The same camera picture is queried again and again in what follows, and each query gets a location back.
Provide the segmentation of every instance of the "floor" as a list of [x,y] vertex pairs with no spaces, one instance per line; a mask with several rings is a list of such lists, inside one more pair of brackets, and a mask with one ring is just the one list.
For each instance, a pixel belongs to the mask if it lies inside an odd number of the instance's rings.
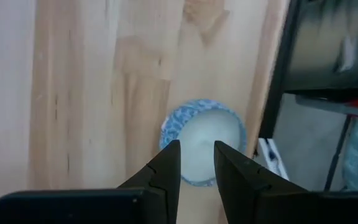
[[[346,116],[298,105],[295,96],[284,95],[274,140],[289,179],[307,190],[323,190]],[[331,190],[344,183],[341,162]]]

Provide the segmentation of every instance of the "bowl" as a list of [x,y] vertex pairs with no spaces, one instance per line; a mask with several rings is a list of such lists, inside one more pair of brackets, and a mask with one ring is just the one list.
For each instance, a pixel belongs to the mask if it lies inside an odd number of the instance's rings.
[[[160,150],[175,139],[179,139],[181,143],[181,177],[197,187],[210,187],[216,183],[211,158],[215,140],[223,141],[240,152],[245,152],[247,144],[246,129],[238,115],[226,105],[209,99],[188,101],[167,116],[161,127]],[[205,161],[200,161],[198,166],[210,169],[192,168],[198,162],[195,156],[200,156],[197,159]],[[210,178],[201,180],[204,175],[202,170]]]

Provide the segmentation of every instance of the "bowl rim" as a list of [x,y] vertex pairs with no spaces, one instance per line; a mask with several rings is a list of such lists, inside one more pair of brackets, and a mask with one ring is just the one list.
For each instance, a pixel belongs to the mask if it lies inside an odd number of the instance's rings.
[[[164,149],[172,140],[177,139],[180,130],[186,125],[187,122],[189,122],[190,119],[194,118],[202,112],[211,110],[226,111],[237,119],[240,127],[240,146],[237,150],[241,153],[244,153],[247,146],[247,132],[244,123],[234,110],[230,109],[223,103],[209,99],[187,101],[186,103],[175,108],[165,118],[165,121],[161,126],[161,135],[159,141],[160,151]],[[184,178],[182,175],[181,178],[188,184],[197,187],[212,187],[216,183],[215,177],[202,181],[191,181]]]

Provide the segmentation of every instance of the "wooden board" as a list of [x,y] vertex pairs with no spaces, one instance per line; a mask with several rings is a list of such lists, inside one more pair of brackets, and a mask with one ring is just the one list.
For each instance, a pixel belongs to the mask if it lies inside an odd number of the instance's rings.
[[[7,191],[116,187],[156,155],[166,115],[194,98],[234,109],[254,144],[287,0],[21,1],[17,25],[34,35],[16,30],[26,41],[8,43],[27,48],[6,59],[21,61],[9,87],[22,104],[4,109],[28,110],[12,125],[20,144],[6,146],[20,153],[0,151],[0,163],[21,165]],[[216,187],[182,182],[179,203],[178,223],[224,220]]]

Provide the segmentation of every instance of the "white liquid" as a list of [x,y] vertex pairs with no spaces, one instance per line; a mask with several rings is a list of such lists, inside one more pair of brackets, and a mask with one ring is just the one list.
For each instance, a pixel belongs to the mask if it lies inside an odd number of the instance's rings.
[[181,174],[187,180],[199,182],[215,177],[215,141],[225,142],[238,150],[240,127],[236,117],[226,111],[205,111],[185,124],[178,139],[181,146]]

